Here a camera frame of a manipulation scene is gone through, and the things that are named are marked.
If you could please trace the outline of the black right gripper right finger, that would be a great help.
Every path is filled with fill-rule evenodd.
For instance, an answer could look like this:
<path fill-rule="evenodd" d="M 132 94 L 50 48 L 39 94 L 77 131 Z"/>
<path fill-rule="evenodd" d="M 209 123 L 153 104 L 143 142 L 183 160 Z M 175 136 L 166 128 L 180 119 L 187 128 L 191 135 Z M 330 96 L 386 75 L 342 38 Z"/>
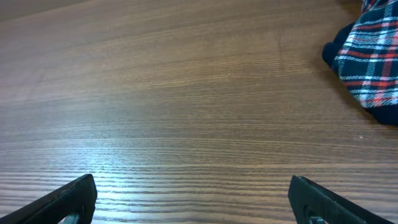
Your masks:
<path fill-rule="evenodd" d="M 292 177 L 288 198 L 298 224 L 392 224 L 306 177 Z"/>

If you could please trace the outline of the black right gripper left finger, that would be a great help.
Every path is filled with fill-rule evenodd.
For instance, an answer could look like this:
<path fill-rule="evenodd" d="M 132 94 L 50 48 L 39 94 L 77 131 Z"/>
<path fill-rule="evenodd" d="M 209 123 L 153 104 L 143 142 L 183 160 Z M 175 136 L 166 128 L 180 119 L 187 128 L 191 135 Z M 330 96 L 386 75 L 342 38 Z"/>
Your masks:
<path fill-rule="evenodd" d="M 85 174 L 2 217 L 1 224 L 90 224 L 97 196 L 93 175 Z"/>

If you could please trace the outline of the plaid shorts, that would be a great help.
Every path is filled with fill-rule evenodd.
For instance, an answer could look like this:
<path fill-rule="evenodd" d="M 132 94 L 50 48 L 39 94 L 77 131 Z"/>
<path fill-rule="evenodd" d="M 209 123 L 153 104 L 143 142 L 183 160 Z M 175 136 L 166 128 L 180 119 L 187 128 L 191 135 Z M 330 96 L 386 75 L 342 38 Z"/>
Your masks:
<path fill-rule="evenodd" d="M 363 1 L 358 20 L 324 45 L 322 59 L 375 120 L 397 125 L 397 0 Z"/>

